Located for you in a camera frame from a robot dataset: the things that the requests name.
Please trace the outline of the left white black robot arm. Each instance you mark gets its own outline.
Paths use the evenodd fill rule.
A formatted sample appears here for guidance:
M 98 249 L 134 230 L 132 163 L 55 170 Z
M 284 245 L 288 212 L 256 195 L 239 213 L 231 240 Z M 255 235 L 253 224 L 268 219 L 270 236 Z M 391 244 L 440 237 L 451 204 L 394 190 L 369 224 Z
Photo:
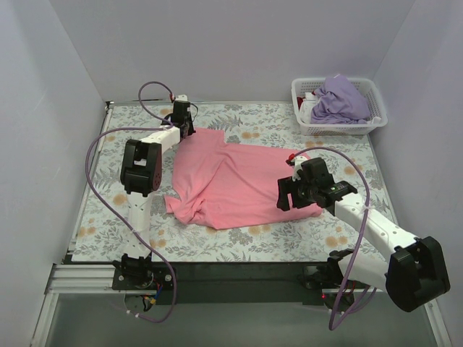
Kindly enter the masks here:
M 153 280 L 150 270 L 151 206 L 155 191 L 161 185 L 163 154 L 195 133 L 191 114 L 192 103 L 186 95 L 173 101 L 173 111 L 161 123 L 161 131 L 141 140 L 128 140 L 122 160 L 121 183 L 127 193 L 128 223 L 135 235 L 115 267 L 135 286 L 144 288 Z

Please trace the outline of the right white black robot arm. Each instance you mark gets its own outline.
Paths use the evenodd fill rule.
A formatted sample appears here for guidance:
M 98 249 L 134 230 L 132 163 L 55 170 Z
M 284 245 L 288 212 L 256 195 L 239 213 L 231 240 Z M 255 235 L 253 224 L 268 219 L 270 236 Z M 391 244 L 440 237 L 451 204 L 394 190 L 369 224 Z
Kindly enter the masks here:
M 405 312 L 447 293 L 449 276 L 441 245 L 433 237 L 405 231 L 380 212 L 346 181 L 334 181 L 321 158 L 290 155 L 293 174 L 278 180 L 277 208 L 288 211 L 317 205 L 356 229 L 383 256 L 370 261 L 353 249 L 332 251 L 310 281 L 341 285 L 344 279 L 385 291 Z

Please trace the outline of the pink t shirt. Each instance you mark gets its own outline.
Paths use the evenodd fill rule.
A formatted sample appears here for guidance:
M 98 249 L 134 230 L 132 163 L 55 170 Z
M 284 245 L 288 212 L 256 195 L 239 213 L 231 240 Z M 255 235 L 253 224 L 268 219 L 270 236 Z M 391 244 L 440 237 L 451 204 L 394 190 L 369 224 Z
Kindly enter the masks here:
M 224 132 L 197 129 L 174 156 L 166 211 L 183 224 L 214 229 L 241 228 L 316 218 L 316 204 L 284 212 L 277 208 L 278 179 L 292 175 L 292 150 L 227 143 Z

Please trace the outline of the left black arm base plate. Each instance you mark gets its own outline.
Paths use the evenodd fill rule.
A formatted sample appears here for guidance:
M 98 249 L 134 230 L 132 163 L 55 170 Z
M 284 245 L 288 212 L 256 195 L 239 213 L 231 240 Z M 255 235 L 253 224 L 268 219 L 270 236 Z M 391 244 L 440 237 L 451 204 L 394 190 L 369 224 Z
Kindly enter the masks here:
M 151 260 L 113 261 L 114 276 L 111 288 L 114 290 L 172 291 L 173 276 L 164 263 Z

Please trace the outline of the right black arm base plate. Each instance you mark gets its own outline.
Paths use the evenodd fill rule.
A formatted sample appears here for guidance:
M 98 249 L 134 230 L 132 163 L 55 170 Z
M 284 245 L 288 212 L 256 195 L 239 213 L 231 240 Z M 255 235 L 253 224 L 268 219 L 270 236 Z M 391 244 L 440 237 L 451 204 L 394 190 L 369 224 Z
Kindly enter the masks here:
M 339 288 L 344 276 L 339 270 L 327 265 L 311 265 L 303 267 L 297 280 L 308 289 Z

